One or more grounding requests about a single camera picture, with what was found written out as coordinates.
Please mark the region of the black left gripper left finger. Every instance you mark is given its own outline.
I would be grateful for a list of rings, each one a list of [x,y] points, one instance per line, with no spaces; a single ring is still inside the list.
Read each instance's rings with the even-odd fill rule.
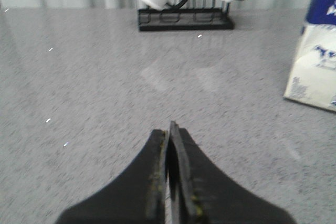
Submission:
[[[166,131],[153,130],[139,154],[111,183],[67,208],[57,223],[164,223]]]

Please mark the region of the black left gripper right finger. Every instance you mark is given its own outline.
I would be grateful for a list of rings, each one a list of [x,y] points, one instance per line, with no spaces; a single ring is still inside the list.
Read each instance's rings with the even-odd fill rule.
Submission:
[[[173,223],[295,223],[287,211],[227,176],[174,121],[169,180]]]

